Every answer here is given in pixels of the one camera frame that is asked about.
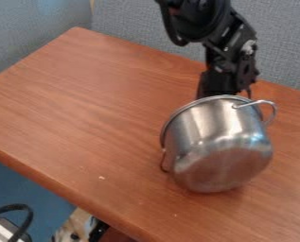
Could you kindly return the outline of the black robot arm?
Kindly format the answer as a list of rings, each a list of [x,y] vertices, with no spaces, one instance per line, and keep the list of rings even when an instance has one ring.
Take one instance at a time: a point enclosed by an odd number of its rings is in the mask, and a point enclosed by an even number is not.
[[[167,36],[177,46],[199,43],[206,70],[195,98],[235,95],[256,82],[257,33],[231,7],[230,0],[154,0]]]

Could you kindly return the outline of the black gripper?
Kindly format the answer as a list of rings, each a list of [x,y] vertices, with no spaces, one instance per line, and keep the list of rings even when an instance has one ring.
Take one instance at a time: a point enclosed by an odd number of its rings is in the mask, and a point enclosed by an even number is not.
[[[197,99],[213,95],[235,95],[238,92],[230,73],[219,73],[215,70],[201,73],[195,91]]]

